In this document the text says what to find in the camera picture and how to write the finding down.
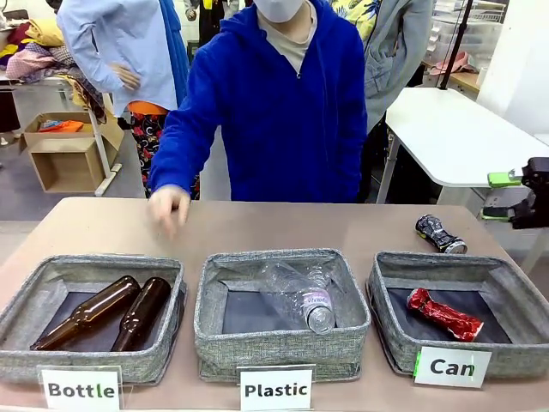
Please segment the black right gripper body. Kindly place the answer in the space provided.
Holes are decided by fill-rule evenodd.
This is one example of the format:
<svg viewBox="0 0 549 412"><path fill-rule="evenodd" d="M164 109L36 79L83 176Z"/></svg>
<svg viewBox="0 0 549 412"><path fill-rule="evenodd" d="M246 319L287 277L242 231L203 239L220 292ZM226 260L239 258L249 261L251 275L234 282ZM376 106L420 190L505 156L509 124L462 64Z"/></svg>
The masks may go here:
<svg viewBox="0 0 549 412"><path fill-rule="evenodd" d="M548 158L534 157L522 168L522 185L530 193L511 207L510 224L513 229L548 227Z"/></svg>

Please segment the blue hoodie person right hand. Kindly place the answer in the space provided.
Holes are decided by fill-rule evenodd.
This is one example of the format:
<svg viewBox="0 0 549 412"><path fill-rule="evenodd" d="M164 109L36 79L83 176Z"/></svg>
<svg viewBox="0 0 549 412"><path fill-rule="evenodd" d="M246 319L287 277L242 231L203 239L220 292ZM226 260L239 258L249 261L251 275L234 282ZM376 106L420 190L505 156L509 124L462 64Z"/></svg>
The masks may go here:
<svg viewBox="0 0 549 412"><path fill-rule="evenodd" d="M176 185L164 185L148 199L148 210L153 221L173 238L186 223L191 204L190 194Z"/></svg>

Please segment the light blue shirt person hand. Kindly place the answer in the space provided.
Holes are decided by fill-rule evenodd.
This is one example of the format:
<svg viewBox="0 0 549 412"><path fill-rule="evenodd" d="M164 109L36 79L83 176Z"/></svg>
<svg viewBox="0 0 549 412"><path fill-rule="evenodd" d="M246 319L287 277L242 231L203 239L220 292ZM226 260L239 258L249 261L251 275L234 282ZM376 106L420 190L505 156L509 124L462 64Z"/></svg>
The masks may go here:
<svg viewBox="0 0 549 412"><path fill-rule="evenodd" d="M126 89L135 91L141 86L141 77L132 72L125 65L112 64L111 69L118 76Z"/></svg>

